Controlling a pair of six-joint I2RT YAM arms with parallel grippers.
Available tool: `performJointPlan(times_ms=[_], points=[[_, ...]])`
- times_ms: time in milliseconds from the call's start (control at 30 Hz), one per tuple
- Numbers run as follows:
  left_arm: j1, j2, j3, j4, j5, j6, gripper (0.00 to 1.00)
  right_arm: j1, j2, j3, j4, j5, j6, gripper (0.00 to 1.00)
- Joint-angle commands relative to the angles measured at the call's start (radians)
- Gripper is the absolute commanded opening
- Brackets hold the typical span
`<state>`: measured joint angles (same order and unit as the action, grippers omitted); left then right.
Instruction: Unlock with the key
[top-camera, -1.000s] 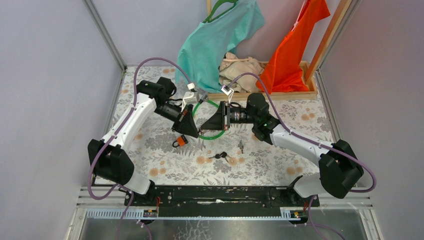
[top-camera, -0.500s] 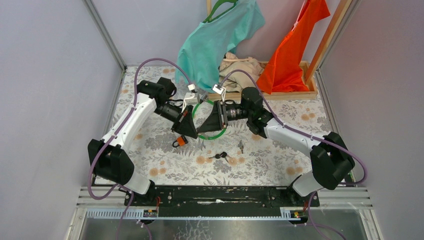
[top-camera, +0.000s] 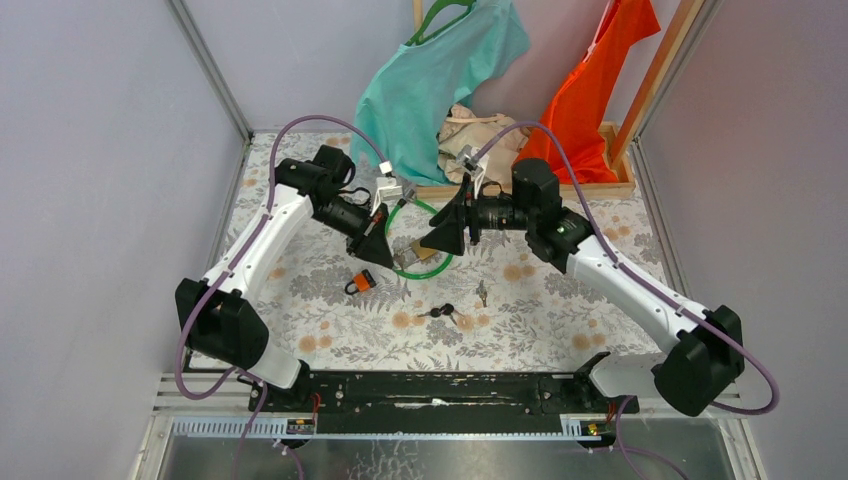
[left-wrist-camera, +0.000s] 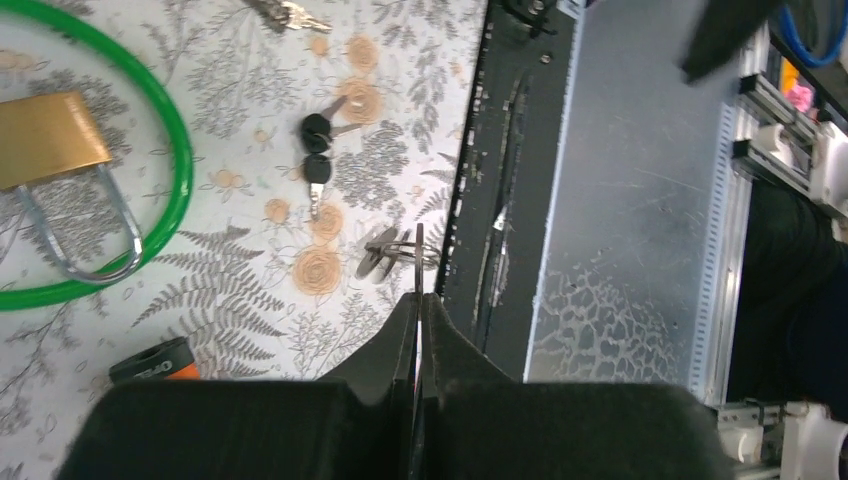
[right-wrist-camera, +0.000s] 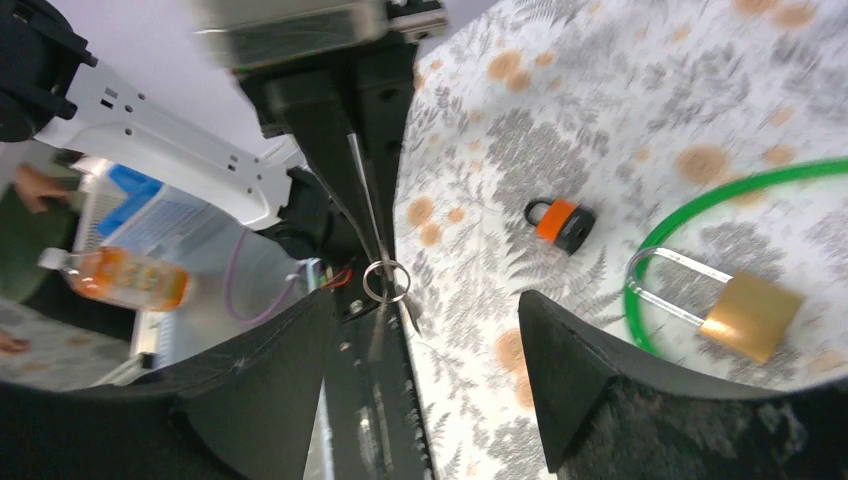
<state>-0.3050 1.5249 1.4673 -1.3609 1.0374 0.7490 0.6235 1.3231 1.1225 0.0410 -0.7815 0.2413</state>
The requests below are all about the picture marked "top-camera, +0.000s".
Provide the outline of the brass padlock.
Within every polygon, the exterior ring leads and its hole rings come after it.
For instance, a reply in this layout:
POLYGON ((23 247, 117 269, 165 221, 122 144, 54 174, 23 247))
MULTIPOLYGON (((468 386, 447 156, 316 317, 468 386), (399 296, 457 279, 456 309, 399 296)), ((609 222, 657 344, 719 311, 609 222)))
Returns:
POLYGON ((395 265, 402 271, 409 267, 427 261, 438 254, 439 251, 421 245, 420 240, 414 240, 408 246, 400 249, 393 255, 395 265))

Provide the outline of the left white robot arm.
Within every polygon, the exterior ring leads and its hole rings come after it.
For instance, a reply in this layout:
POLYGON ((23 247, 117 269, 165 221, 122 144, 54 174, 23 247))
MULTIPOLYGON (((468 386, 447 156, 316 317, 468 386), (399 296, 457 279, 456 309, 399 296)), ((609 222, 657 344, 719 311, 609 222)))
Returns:
POLYGON ((186 346, 271 385, 272 398, 288 411, 309 401, 311 387, 299 377, 305 365, 273 346, 270 329, 253 304, 289 242, 315 220, 345 236, 350 256, 385 268, 393 265, 387 205, 354 204, 344 196, 354 170, 342 150, 329 146, 320 147, 309 161, 282 160, 274 169, 271 203, 256 212, 202 279, 184 279, 175 292, 186 346))

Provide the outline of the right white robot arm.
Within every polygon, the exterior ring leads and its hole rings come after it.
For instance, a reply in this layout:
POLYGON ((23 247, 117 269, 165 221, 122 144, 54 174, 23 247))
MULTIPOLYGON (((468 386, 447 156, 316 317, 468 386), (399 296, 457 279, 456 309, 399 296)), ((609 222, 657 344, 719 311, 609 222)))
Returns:
POLYGON ((671 407, 697 416, 715 404, 745 369, 738 314, 686 299, 616 252, 589 219, 563 206, 559 179, 544 160, 520 160, 511 175, 510 192, 486 196, 466 174, 430 220, 422 246, 461 256, 484 230, 524 232, 537 258, 601 293, 666 353, 651 372, 671 407))

